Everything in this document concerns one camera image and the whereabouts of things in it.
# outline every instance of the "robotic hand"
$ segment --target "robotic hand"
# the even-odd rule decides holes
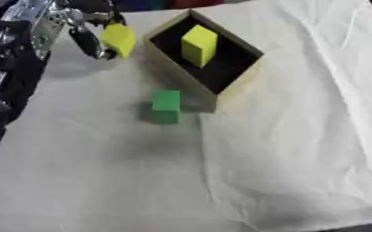
[[[34,94],[62,29],[85,54],[112,59],[116,52],[104,49],[86,27],[125,24],[113,0],[15,0],[0,19],[0,141],[6,125],[16,120]]]

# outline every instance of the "cube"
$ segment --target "cube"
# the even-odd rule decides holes
[[[126,25],[110,24],[103,31],[102,42],[122,58],[127,58],[135,46],[135,35]]]
[[[216,54],[217,41],[217,34],[201,25],[196,25],[181,38],[182,56],[203,68]]]
[[[157,91],[153,95],[152,118],[160,124],[176,124],[180,121],[181,92]]]

